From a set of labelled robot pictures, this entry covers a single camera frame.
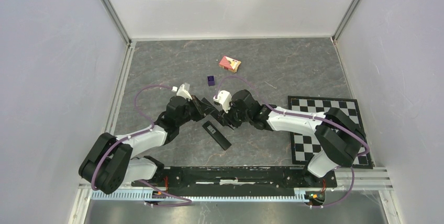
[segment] white backdrop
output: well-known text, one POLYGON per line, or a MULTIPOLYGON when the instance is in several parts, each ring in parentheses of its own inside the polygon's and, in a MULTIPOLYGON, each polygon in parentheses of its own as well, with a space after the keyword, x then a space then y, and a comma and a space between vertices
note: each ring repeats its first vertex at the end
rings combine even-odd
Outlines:
POLYGON ((100 0, 0 0, 0 223, 67 223, 125 43, 100 0))
POLYGON ((361 0, 338 41, 373 156, 405 223, 442 223, 444 2, 361 0))
POLYGON ((111 0, 132 38, 325 37, 351 0, 111 0))

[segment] small purple box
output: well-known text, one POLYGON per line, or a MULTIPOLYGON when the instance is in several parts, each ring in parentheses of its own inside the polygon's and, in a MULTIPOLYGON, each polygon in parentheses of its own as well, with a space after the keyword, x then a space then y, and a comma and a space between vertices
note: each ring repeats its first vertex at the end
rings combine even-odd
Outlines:
POLYGON ((208 86, 214 86, 216 82, 214 81, 214 76, 208 76, 208 86))

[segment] gray marble tabletop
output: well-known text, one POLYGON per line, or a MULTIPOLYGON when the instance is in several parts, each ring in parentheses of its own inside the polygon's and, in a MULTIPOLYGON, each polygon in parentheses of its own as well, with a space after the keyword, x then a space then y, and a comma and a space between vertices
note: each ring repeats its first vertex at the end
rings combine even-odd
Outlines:
MULTIPOLYGON (((271 104, 287 108, 288 95, 350 98, 338 56, 328 38, 137 42, 115 134, 148 126, 132 102, 146 85, 180 86, 187 82, 192 94, 211 101, 216 87, 208 86, 207 76, 213 75, 217 86, 222 78, 233 75, 218 66, 224 55, 242 62, 236 75, 254 84, 271 104)), ((248 86, 230 79, 222 89, 233 94, 248 86)), ((173 95, 166 89, 154 88, 142 92, 138 105, 144 113, 157 118, 173 95)), ((291 164, 288 132, 259 131, 249 124, 231 130, 210 116, 183 125, 171 143, 142 155, 150 155, 165 165, 291 164), (206 120, 232 143, 227 151, 202 128, 206 120)))

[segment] red and yellow box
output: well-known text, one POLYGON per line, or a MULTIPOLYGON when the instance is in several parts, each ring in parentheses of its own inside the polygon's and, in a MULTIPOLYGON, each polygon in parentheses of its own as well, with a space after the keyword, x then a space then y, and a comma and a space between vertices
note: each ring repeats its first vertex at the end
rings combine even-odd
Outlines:
POLYGON ((225 70, 231 71, 231 72, 237 72, 237 68, 239 68, 240 61, 229 58, 226 55, 222 58, 222 60, 219 62, 219 66, 225 70))

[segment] black and white checkered board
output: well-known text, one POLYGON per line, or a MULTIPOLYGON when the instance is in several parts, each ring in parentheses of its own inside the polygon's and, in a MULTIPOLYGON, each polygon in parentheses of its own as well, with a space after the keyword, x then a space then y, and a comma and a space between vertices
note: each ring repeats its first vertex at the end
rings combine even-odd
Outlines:
MULTIPOLYGON (((362 127, 358 102, 355 99, 288 96, 288 107, 290 110, 308 113, 328 111, 328 109, 332 107, 340 108, 353 122, 359 124, 359 126, 364 129, 362 127)), ((293 164, 305 165, 315 153, 322 150, 319 141, 312 139, 310 136, 290 133, 290 140, 293 164)), ((370 154, 368 153, 366 156, 357 157, 353 162, 353 167, 372 169, 370 154)))

